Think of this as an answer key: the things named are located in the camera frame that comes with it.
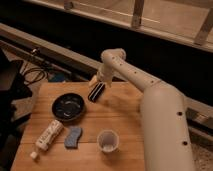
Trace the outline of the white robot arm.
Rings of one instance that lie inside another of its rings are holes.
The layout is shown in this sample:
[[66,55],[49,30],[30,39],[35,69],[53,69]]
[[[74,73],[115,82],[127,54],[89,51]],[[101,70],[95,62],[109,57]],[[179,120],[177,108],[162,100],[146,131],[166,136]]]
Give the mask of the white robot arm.
[[186,96],[173,85],[125,61],[122,48],[101,53],[90,81],[112,84],[115,72],[143,93],[140,102],[146,171],[196,171],[186,119]]

